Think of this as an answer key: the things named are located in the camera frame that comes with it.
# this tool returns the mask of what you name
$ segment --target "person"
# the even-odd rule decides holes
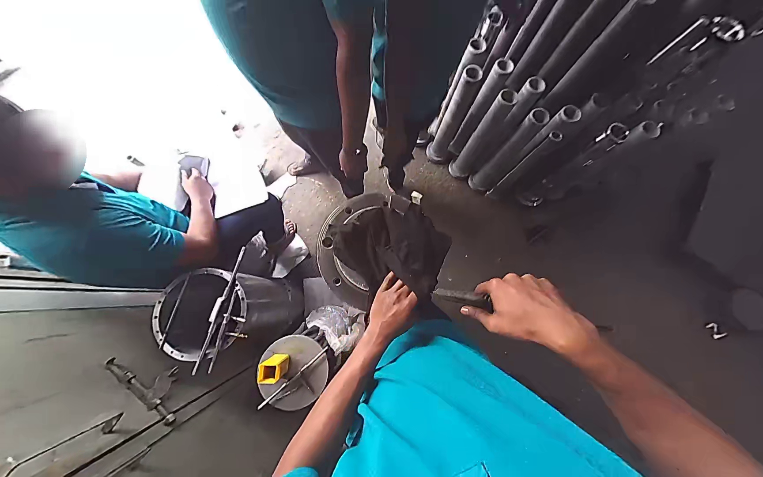
[[[364,132],[372,96],[376,126],[384,131],[381,165],[387,185],[402,192],[404,168],[414,158],[419,132],[438,114],[484,2],[323,0],[323,4],[337,38],[341,168],[347,178],[357,178],[366,169]]]
[[[546,278],[510,273],[476,292],[490,295],[493,313],[461,312],[578,367],[656,475],[763,476],[735,440],[601,339]],[[344,437],[335,476],[639,475],[493,366],[449,319],[424,315],[415,323],[413,311],[422,305],[387,276],[364,336],[293,436],[275,476],[317,475]]]
[[[0,242],[38,269],[81,284],[163,288],[207,265],[230,270],[259,232],[277,255],[296,226],[279,200],[215,220],[198,170],[181,185],[189,217],[136,192],[139,172],[83,171],[84,144],[42,110],[0,97]]]
[[[305,151],[288,172],[328,170],[347,198],[364,192],[364,174],[341,170],[336,39],[319,0],[202,0],[217,38],[264,97],[281,129]]]

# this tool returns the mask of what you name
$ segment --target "teal shirt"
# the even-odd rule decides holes
[[[323,0],[333,18],[349,22],[358,12],[373,9],[371,44],[372,93],[384,100],[384,56],[387,48],[387,0]],[[413,58],[419,69],[410,95],[409,119],[418,121],[437,114],[449,88],[449,78],[478,27],[484,11],[481,0],[427,0],[431,14],[414,32]]]
[[[140,193],[83,172],[101,189],[67,189],[0,200],[0,242],[44,272],[79,284],[163,288],[190,222]]]
[[[419,322],[398,337],[374,379],[335,476],[640,476],[493,366],[450,321]]]
[[[202,0],[219,41],[276,118],[340,128],[337,39],[320,0]]]

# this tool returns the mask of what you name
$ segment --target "dark trousers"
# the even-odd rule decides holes
[[[373,104],[376,107],[376,124],[380,129],[387,128],[387,104],[373,97]],[[381,157],[381,165],[387,167],[387,180],[394,189],[402,187],[405,182],[405,166],[408,162],[414,160],[414,147],[417,146],[417,137],[419,132],[428,128],[436,114],[431,114],[427,118],[417,120],[405,118],[405,150],[399,157]]]
[[[217,219],[219,256],[215,263],[223,267],[228,264],[228,270],[231,270],[238,260],[240,248],[259,232],[264,233],[267,244],[274,244],[285,236],[281,201],[273,194],[269,194],[262,204]]]
[[[347,199],[364,193],[364,178],[346,179],[344,172],[340,169],[340,149],[344,142],[340,129],[308,129],[283,121],[279,121],[279,124],[281,124],[281,130],[290,137],[293,143],[304,149],[312,161],[322,164],[334,179],[340,182],[340,187],[344,190]]]

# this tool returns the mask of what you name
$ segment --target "yellow plastic part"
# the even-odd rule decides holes
[[[258,365],[258,384],[274,385],[287,372],[290,356],[275,354]]]

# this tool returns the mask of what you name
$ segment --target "plastic bag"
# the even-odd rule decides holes
[[[305,319],[310,328],[318,327],[335,355],[351,351],[364,334],[364,313],[349,313],[346,308],[327,305],[313,310]]]

